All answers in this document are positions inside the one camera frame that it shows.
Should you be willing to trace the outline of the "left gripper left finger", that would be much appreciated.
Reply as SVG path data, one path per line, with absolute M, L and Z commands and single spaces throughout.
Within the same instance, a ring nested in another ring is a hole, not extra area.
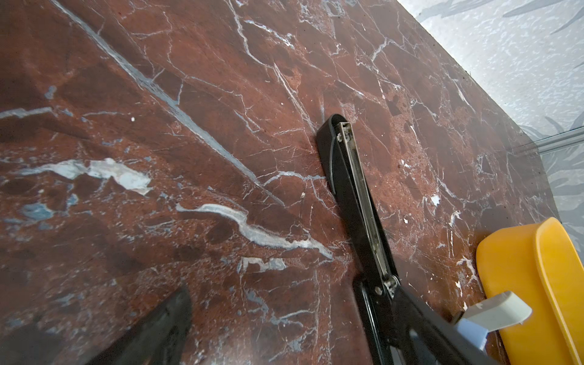
M 89 364 L 179 364 L 193 323 L 189 291 L 181 286 Z

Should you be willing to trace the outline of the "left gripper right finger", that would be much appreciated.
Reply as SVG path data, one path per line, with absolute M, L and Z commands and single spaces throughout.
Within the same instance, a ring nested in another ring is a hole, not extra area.
M 392 311 L 405 364 L 497 363 L 402 287 L 395 291 Z

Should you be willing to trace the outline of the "white mini stapler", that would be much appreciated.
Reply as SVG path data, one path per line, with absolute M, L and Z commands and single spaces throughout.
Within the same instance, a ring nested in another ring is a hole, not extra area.
M 505 291 L 461 312 L 453 325 L 468 319 L 488 330 L 488 334 L 522 324 L 532 315 L 532 308 L 512 291 Z

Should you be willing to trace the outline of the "blue mini stapler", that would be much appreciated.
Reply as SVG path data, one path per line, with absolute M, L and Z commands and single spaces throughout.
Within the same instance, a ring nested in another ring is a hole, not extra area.
M 460 319 L 456 325 L 454 325 L 454 328 L 457 333 L 474 345 L 478 350 L 485 350 L 488 337 L 488 330 L 486 328 L 465 318 Z

